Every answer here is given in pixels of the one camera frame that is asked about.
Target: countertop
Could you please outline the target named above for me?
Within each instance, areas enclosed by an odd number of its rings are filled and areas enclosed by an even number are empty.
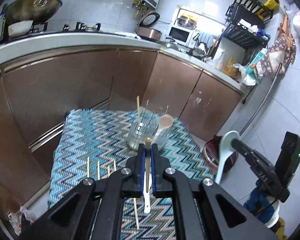
[[[29,37],[17,41],[13,41],[7,44],[0,45],[0,64],[8,62],[12,59],[29,55],[31,53],[44,51],[48,49],[56,49],[70,46],[81,45],[122,45],[133,46],[148,49],[157,49],[161,52],[176,57],[185,63],[189,63],[202,69],[206,73],[216,76],[218,79],[244,93],[243,87],[235,82],[233,79],[218,71],[213,66],[198,60],[195,57],[187,55],[185,53],[176,51],[171,48],[162,46],[151,41],[138,40],[135,38],[124,37],[114,34],[104,33],[52,33],[43,34],[39,36]]]

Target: silver screw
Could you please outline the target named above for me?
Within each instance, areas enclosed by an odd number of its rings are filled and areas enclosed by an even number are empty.
[[[171,175],[171,174],[175,173],[176,170],[174,168],[168,167],[165,169],[165,172]]]
[[[206,186],[211,186],[213,184],[213,180],[212,179],[208,179],[208,178],[205,178],[203,180],[203,184],[206,185]]]
[[[93,183],[93,179],[91,179],[91,178],[85,178],[83,180],[83,184],[86,186],[90,186],[90,185],[92,185],[92,183]]]
[[[128,175],[130,174],[131,170],[129,168],[123,168],[121,169],[121,173],[124,174],[124,175]]]

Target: pot lid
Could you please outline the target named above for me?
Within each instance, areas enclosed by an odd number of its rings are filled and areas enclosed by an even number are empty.
[[[150,27],[152,26],[157,20],[159,20],[160,14],[152,11],[146,14],[140,21],[140,27]]]

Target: blue tablecloth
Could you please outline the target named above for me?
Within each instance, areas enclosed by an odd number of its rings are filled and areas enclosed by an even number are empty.
[[[53,155],[51,186],[48,207],[52,207],[87,175],[87,157],[90,157],[90,177],[107,177],[107,167],[113,171],[115,158],[117,169],[125,167],[128,158],[135,156],[127,144],[130,125],[135,112],[105,110],[72,110],[68,114],[62,137]],[[186,176],[202,180],[213,178],[210,168],[200,157],[200,149],[191,139],[181,121],[175,121],[170,138],[160,154],[170,160],[173,168]],[[173,209],[170,198],[152,197],[151,212],[143,213],[144,200],[137,199],[140,229],[136,229],[133,201],[126,199],[121,239],[175,239]]]

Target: microwave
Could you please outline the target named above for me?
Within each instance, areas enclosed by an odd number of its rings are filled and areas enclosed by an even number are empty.
[[[176,43],[188,46],[192,38],[194,30],[189,30],[178,25],[170,24],[166,37],[173,38]]]

